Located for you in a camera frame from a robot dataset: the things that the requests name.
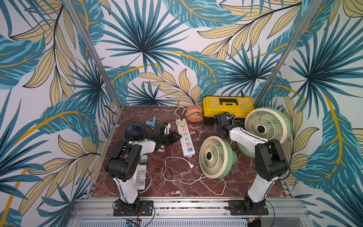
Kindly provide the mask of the green usb charger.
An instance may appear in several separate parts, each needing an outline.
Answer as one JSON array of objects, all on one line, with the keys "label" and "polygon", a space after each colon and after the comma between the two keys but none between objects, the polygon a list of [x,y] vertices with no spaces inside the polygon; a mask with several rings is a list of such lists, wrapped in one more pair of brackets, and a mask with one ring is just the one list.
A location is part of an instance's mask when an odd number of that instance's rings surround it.
[{"label": "green usb charger", "polygon": [[140,164],[145,165],[148,162],[148,155],[140,156]]}]

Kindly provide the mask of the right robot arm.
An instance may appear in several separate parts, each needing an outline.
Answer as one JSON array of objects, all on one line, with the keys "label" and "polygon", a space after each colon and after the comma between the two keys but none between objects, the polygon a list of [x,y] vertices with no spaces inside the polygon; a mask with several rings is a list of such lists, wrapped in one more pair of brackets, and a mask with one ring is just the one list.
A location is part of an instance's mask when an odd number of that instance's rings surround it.
[{"label": "right robot arm", "polygon": [[255,152],[256,178],[245,195],[251,205],[260,205],[272,185],[289,169],[289,163],[279,140],[268,140],[243,129],[229,121],[227,112],[214,116],[216,133],[222,138],[235,141]]}]

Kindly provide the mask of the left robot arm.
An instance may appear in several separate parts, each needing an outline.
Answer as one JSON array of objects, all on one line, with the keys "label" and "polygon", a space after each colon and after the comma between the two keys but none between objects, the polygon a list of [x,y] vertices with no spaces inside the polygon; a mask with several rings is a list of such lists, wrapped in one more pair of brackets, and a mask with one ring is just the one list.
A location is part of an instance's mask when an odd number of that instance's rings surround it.
[{"label": "left robot arm", "polygon": [[105,171],[117,184],[120,200],[124,205],[136,205],[140,201],[140,194],[134,181],[140,156],[166,148],[182,138],[179,133],[169,131],[169,128],[168,123],[156,124],[146,139],[119,140],[112,150]]}]

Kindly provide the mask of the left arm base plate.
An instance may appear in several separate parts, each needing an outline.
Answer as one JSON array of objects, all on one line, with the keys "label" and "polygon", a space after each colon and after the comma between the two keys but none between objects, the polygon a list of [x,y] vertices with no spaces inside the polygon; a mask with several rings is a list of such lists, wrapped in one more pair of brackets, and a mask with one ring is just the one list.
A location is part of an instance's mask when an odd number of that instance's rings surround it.
[{"label": "left arm base plate", "polygon": [[152,216],[154,213],[153,201],[136,200],[133,204],[128,204],[120,199],[116,200],[113,205],[114,217],[130,217],[130,216]]}]

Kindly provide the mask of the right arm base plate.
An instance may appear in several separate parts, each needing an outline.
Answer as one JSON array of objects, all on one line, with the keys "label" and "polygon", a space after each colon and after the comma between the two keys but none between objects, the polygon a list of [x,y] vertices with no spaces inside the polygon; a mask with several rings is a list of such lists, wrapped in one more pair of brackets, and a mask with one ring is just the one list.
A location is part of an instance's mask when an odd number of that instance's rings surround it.
[{"label": "right arm base plate", "polygon": [[265,201],[253,203],[246,200],[229,200],[225,207],[232,216],[265,216],[269,215]]}]

